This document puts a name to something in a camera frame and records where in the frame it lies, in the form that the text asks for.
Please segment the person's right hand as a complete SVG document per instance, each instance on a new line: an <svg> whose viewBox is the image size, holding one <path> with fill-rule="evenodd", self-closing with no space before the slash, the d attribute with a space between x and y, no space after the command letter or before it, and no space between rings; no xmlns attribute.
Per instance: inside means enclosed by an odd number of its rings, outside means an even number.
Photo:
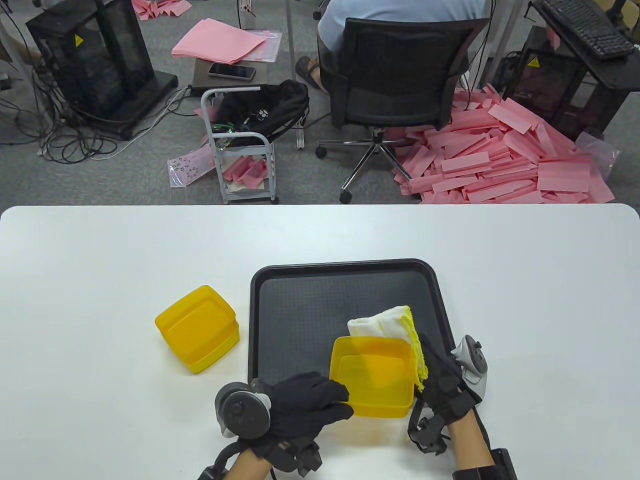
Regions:
<svg viewBox="0 0 640 480"><path fill-rule="evenodd" d="M482 402L482 397L475 393L462 377L462 370L454 365L453 358L441 355L425 334L419 333L423 359L427 368L427 377L422 381L409 425L417 427L423 409L428 407L442 425L449 426L458 422L471 409Z"/></svg>

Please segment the person's left hand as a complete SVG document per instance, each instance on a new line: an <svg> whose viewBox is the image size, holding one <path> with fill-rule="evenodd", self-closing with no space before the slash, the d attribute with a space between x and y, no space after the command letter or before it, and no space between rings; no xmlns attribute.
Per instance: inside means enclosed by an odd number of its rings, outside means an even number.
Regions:
<svg viewBox="0 0 640 480"><path fill-rule="evenodd" d="M313 446L323 428L354 416L350 394L340 382L307 372L275 384L257 381L270 400L267 433L250 441L259 458L270 460L278 450L297 455Z"/></svg>

